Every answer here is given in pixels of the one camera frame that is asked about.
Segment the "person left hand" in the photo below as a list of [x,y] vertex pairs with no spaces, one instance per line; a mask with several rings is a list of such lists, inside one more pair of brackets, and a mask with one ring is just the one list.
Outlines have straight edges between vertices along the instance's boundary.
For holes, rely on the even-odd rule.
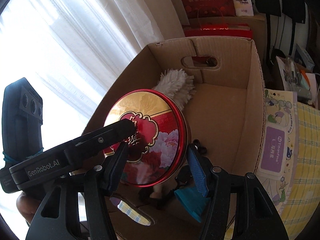
[[41,200],[28,196],[25,192],[22,192],[18,196],[16,200],[16,207],[29,225],[31,224],[41,202]]

